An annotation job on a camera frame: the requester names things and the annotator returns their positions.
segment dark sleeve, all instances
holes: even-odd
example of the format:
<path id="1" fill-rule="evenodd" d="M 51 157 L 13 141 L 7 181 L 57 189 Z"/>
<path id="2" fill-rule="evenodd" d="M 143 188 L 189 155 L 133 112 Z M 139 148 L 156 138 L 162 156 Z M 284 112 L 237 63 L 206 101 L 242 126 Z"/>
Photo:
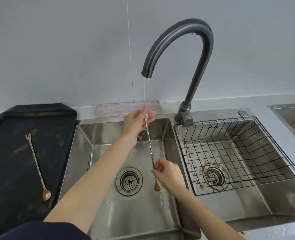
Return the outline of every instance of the dark sleeve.
<path id="1" fill-rule="evenodd" d="M 30 221 L 0 236 L 0 240 L 91 240 L 71 223 Z"/>

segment black tray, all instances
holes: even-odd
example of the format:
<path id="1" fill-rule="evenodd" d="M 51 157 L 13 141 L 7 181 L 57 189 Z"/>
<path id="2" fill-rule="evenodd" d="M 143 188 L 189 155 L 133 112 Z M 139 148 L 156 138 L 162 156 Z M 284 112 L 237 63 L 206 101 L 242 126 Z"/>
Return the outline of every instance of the black tray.
<path id="1" fill-rule="evenodd" d="M 0 114 L 0 235 L 28 221 L 43 220 L 58 201 L 77 125 L 77 112 L 64 104 L 17 105 Z M 43 188 L 25 134 L 32 144 Z"/>

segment dark gray faucet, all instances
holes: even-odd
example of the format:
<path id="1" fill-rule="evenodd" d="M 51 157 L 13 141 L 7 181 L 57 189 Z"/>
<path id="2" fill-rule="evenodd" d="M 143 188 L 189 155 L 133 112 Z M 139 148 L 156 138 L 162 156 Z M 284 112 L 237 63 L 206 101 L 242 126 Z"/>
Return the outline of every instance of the dark gray faucet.
<path id="1" fill-rule="evenodd" d="M 196 35 L 201 36 L 203 40 L 203 50 L 185 100 L 181 103 L 178 113 L 175 116 L 175 120 L 182 123 L 184 127 L 193 125 L 193 118 L 190 114 L 191 101 L 212 54 L 213 33 L 210 26 L 205 21 L 196 18 L 186 19 L 174 24 L 155 41 L 150 52 L 147 54 L 142 69 L 142 75 L 144 77 L 152 77 L 155 64 L 163 51 L 178 37 L 189 33 L 195 33 Z"/>

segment countertop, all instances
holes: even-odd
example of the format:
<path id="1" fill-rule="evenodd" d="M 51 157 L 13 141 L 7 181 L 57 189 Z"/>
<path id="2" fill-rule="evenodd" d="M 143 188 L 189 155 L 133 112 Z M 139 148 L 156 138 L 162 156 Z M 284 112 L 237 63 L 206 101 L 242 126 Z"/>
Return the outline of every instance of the countertop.
<path id="1" fill-rule="evenodd" d="M 177 112 L 181 101 L 161 102 L 165 113 Z M 277 118 L 268 106 L 276 104 L 294 104 L 295 94 L 249 96 L 234 98 L 203 99 L 192 101 L 191 111 L 206 111 L 218 109 L 250 108 L 262 125 L 271 134 L 278 145 L 295 164 L 295 136 Z M 93 107 L 73 107 L 78 112 L 77 119 L 93 118 Z M 290 229 L 272 234 L 270 238 L 247 234 L 247 239 L 295 239 Z"/>

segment gooseneck faucet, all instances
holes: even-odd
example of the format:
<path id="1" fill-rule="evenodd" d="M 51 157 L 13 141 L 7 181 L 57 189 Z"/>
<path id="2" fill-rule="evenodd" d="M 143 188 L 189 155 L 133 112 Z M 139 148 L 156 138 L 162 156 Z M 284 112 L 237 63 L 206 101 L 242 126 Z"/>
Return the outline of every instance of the gooseneck faucet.
<path id="1" fill-rule="evenodd" d="M 152 77 L 155 64 L 163 51 L 178 37 L 189 33 L 195 33 L 202 38 L 203 50 L 185 100 L 181 103 L 178 113 L 175 116 L 175 120 L 182 123 L 184 127 L 193 125 L 193 118 L 190 114 L 191 101 L 212 54 L 213 33 L 210 26 L 205 21 L 196 18 L 186 19 L 174 24 L 155 41 L 147 54 L 142 69 L 142 76 L 147 78 Z"/>

